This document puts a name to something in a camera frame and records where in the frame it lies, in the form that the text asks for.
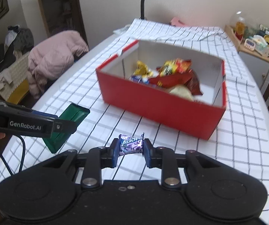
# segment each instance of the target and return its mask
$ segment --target white tablecloth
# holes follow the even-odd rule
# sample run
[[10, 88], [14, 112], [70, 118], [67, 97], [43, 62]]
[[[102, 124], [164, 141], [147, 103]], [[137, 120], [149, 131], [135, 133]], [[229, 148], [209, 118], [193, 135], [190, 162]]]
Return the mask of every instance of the white tablecloth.
[[[121, 53], [122, 48], [135, 39], [188, 47], [225, 59], [228, 108], [209, 141], [189, 136], [103, 102], [95, 68], [111, 55]], [[86, 153], [93, 147], [109, 146], [119, 134], [140, 137], [144, 132], [145, 137], [149, 138], [155, 147], [169, 147], [176, 153], [195, 149], [252, 175], [263, 182], [269, 194], [269, 135], [256, 96], [256, 87], [233, 43], [222, 29], [178, 28], [136, 19], [125, 34], [76, 70], [60, 89], [49, 97], [44, 106], [37, 110], [59, 116], [68, 107], [69, 102], [90, 108], [91, 113], [59, 153], [68, 149]], [[27, 148], [24, 169], [53, 156], [42, 139], [32, 137], [24, 139]], [[16, 138], [15, 141], [11, 140], [11, 146], [6, 148], [4, 156], [13, 172], [18, 171], [21, 153], [20, 140]], [[0, 182], [9, 175], [0, 160]], [[103, 180], [159, 180], [160, 175], [160, 169], [146, 168], [141, 154], [119, 157], [116, 168], [102, 170]], [[180, 176], [182, 183], [185, 183], [183, 170], [180, 170]], [[261, 218], [266, 222], [269, 221], [269, 196]]]

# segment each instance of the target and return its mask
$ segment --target black cable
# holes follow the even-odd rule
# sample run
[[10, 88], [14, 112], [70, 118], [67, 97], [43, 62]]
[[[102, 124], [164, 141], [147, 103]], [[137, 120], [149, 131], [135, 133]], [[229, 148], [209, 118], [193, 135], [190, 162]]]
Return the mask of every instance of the black cable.
[[141, 0], [141, 19], [145, 19], [145, 0]]
[[8, 163], [5, 161], [5, 159], [4, 159], [4, 157], [3, 157], [3, 155], [2, 155], [1, 153], [0, 153], [0, 158], [2, 159], [2, 161], [3, 161], [4, 165], [5, 165], [5, 167], [7, 168], [7, 170], [8, 170], [9, 173], [10, 173], [10, 175], [12, 176], [12, 175], [13, 175], [13, 172], [11, 171], [11, 169], [10, 169]]
[[20, 135], [15, 135], [15, 136], [18, 137], [22, 142], [22, 156], [21, 156], [21, 162], [20, 162], [20, 167], [19, 167], [19, 172], [21, 172], [23, 168], [24, 158], [25, 158], [26, 146], [25, 146], [24, 139]]
[[[26, 145], [25, 145], [24, 139], [20, 135], [15, 135], [15, 136], [18, 137], [22, 142], [22, 156], [21, 156], [21, 162], [20, 162], [20, 166], [19, 166], [19, 172], [21, 172], [22, 168], [23, 168], [23, 164], [24, 164], [24, 159], [25, 159]], [[4, 163], [5, 167], [7, 168], [7, 170], [9, 171], [10, 175], [12, 176], [13, 172], [11, 171], [8, 163], [5, 161], [5, 158], [3, 157], [3, 155], [1, 153], [0, 153], [0, 158], [1, 158], [2, 162]]]

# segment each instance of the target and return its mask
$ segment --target pink object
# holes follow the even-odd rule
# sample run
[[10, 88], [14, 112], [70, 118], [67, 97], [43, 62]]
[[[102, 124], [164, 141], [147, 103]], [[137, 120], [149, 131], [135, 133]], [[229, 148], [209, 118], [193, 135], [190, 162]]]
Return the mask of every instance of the pink object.
[[185, 23], [182, 23], [182, 22], [180, 21], [180, 18], [174, 17], [174, 18], [171, 20], [170, 25], [172, 25], [172, 26], [176, 26], [176, 27], [184, 27], [184, 26], [185, 26]]
[[45, 92], [47, 80], [58, 79], [74, 63], [74, 55], [88, 52], [77, 31], [63, 31], [35, 46], [28, 56], [27, 79], [35, 99]]

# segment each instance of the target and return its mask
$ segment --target red cardboard box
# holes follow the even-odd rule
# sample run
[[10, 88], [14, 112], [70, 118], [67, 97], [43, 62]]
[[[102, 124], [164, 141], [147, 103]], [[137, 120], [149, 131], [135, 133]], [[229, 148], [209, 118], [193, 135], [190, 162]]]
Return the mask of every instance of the red cardboard box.
[[[155, 70], [174, 58], [191, 59], [203, 96], [197, 101], [171, 95], [163, 89], [129, 80], [138, 60]], [[195, 50], [151, 41], [135, 41], [122, 54], [97, 67], [105, 102], [132, 113], [208, 140], [226, 110], [224, 61]]]

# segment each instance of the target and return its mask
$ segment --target finger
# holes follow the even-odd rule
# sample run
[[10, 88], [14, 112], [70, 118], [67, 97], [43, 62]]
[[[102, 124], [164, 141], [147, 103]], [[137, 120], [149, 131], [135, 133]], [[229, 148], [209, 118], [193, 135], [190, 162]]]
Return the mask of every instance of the finger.
[[5, 137], [5, 133], [0, 133], [0, 139], [3, 139]]

